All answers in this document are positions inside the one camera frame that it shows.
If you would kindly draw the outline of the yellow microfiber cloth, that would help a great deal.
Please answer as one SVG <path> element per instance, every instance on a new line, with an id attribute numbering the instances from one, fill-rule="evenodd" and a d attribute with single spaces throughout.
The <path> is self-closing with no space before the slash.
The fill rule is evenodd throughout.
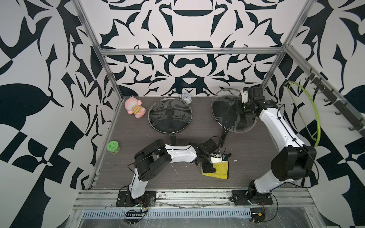
<path id="1" fill-rule="evenodd" d="M 216 173 L 203 173 L 202 175 L 227 180 L 229 175 L 229 162 L 222 162 L 222 163 L 215 163 L 213 164 L 214 168 L 216 169 Z"/>

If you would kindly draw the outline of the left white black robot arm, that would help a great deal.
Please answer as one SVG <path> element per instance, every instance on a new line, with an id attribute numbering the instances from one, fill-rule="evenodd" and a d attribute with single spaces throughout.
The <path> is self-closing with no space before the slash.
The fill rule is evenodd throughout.
<path id="1" fill-rule="evenodd" d="M 202 174 L 228 177 L 228 161 L 224 154 L 218 153 L 218 145 L 209 139 L 204 143 L 189 143 L 175 146 L 156 140 L 134 156 L 134 176 L 127 192 L 131 200 L 144 196 L 148 182 L 155 178 L 171 163 L 196 163 L 201 166 Z"/>

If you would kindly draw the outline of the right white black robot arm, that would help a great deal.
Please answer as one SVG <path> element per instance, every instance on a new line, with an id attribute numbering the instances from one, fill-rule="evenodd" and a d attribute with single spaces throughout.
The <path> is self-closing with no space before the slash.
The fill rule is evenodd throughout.
<path id="1" fill-rule="evenodd" d="M 278 104 L 267 100 L 262 88 L 245 88 L 241 92 L 241 98 L 239 112 L 258 117 L 266 125 L 278 150 L 270 170 L 253 180 L 247 189 L 246 198 L 252 204 L 257 204 L 283 184 L 307 178 L 315 165 L 317 151 L 313 146 L 305 145 L 294 134 L 285 122 Z"/>

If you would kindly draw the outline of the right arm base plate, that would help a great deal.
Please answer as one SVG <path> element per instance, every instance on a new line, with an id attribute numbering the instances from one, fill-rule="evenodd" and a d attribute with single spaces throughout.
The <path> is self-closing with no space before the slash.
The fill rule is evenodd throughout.
<path id="1" fill-rule="evenodd" d="M 248 190 L 233 190 L 230 202 L 233 202 L 236 206 L 273 205 L 270 194 L 249 193 Z"/>

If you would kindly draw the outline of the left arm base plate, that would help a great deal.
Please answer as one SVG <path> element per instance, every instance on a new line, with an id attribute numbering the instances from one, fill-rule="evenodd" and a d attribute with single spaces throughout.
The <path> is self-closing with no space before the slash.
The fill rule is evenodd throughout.
<path id="1" fill-rule="evenodd" d="M 155 191 L 146 191 L 143 196 L 133 199 L 129 191 L 121 191 L 118 193 L 116 207 L 149 206 L 156 202 L 156 194 Z"/>

